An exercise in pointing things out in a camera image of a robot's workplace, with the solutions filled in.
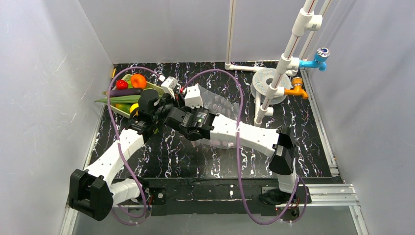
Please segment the clear zip top bag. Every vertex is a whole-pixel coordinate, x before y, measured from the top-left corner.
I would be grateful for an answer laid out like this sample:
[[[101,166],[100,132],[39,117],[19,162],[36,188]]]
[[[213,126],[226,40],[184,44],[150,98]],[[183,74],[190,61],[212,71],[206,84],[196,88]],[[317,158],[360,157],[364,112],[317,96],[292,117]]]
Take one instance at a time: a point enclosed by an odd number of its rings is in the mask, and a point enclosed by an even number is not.
[[[237,115],[239,111],[239,104],[238,103],[231,103],[225,97],[215,94],[202,86],[199,86],[200,95],[204,104],[204,108],[207,108],[215,113],[219,113],[224,115],[227,118],[232,120],[237,120]],[[220,148],[220,149],[232,149],[236,148],[236,144],[229,141],[221,141],[221,140],[197,140],[191,141],[193,147],[197,147],[199,145],[209,145],[212,147]]]

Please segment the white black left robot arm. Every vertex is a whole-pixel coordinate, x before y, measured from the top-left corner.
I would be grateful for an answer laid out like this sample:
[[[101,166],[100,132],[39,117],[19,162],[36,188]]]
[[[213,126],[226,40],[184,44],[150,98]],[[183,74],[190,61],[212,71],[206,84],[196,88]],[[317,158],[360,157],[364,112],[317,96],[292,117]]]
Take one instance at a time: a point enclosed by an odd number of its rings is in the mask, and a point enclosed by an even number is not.
[[[170,110],[177,106],[173,94],[160,95],[154,89],[144,90],[116,141],[93,164],[76,169],[70,176],[68,205],[97,221],[107,217],[114,205],[131,198],[143,197],[143,181],[132,174],[113,183],[128,159],[155,133]]]

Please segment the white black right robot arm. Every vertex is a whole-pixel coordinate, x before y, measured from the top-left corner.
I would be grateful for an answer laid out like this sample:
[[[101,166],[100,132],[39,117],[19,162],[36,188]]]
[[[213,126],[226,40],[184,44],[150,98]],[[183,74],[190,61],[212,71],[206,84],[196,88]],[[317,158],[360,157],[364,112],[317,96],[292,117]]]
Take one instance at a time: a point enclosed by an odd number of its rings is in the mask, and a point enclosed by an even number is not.
[[[295,189],[298,159],[298,147],[290,127],[265,129],[238,123],[205,108],[194,111],[173,108],[164,123],[190,141],[228,141],[266,155],[270,158],[269,170],[277,175],[278,188],[260,194],[259,200],[270,205],[280,205],[289,200]]]

